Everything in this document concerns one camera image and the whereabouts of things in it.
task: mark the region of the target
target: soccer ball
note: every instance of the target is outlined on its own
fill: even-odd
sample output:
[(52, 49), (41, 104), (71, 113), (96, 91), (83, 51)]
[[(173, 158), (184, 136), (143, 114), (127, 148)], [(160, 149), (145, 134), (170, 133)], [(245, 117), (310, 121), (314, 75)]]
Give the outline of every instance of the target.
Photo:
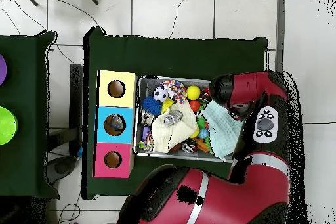
[(163, 86), (157, 87), (154, 91), (153, 98), (156, 101), (163, 102), (168, 99), (168, 92)]

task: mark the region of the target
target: pink cube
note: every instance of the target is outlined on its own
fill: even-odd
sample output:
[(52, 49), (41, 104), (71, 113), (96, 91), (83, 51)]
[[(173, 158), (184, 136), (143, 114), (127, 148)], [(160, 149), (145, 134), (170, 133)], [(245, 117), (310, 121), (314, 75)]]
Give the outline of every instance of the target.
[(133, 167), (132, 155), (131, 144), (98, 142), (93, 177), (128, 178)]

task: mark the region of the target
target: towel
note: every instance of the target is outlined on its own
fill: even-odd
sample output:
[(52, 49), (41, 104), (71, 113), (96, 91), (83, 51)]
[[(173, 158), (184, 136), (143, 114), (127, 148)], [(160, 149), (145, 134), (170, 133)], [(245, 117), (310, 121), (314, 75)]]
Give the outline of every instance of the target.
[[(174, 110), (182, 112), (183, 117), (173, 125), (165, 125), (163, 119)], [(185, 100), (183, 104), (175, 103), (153, 122), (153, 152), (168, 153), (171, 148), (189, 138), (196, 129), (196, 116), (192, 112), (188, 100)]]
[(243, 122), (232, 119), (227, 109), (215, 101), (210, 101), (201, 111), (201, 115), (209, 124), (209, 137), (214, 155), (226, 161), (224, 157), (234, 151)]

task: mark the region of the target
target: yellow cube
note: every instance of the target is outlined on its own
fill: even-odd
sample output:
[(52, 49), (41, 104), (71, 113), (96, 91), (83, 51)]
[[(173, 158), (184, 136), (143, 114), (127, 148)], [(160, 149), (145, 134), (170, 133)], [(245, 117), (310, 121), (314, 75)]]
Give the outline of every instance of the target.
[(133, 108), (137, 76), (130, 72), (99, 70), (99, 106)]

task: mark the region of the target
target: shape sorter box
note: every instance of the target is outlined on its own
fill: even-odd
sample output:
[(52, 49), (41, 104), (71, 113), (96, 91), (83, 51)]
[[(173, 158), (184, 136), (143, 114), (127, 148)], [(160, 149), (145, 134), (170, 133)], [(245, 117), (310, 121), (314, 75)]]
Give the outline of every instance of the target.
[[(93, 177), (128, 178), (133, 168), (133, 129), (137, 76), (129, 72), (97, 72)], [(108, 129), (112, 115), (122, 118), (122, 132)], [(119, 162), (106, 160), (117, 156)]]

